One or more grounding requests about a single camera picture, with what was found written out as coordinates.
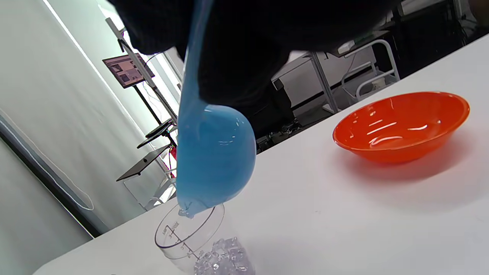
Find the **person's right hand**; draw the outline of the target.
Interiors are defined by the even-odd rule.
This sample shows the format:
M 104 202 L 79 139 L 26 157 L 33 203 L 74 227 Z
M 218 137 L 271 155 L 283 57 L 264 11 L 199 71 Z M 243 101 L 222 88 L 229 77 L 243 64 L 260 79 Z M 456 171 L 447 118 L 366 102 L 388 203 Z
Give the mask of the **person's right hand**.
M 134 48 L 175 47 L 190 35 L 193 0 L 112 0 Z M 290 52 L 328 52 L 371 30 L 398 0 L 215 0 L 201 48 L 199 96 L 233 108 L 259 101 Z

